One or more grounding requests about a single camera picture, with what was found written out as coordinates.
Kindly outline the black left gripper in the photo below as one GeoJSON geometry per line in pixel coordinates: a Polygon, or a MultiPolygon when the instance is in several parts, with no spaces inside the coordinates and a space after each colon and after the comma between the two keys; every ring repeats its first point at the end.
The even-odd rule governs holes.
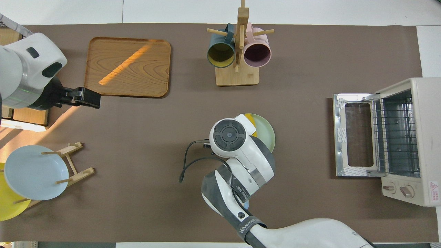
{"type": "Polygon", "coordinates": [[[34,103],[35,110],[48,110],[54,106],[61,107],[61,105],[77,106],[83,105],[95,109],[100,108],[101,94],[84,87],[76,88],[77,96],[76,103],[72,103],[73,97],[69,96],[69,92],[74,92],[74,89],[64,87],[59,79],[51,79],[44,87],[41,96],[34,103]]]}

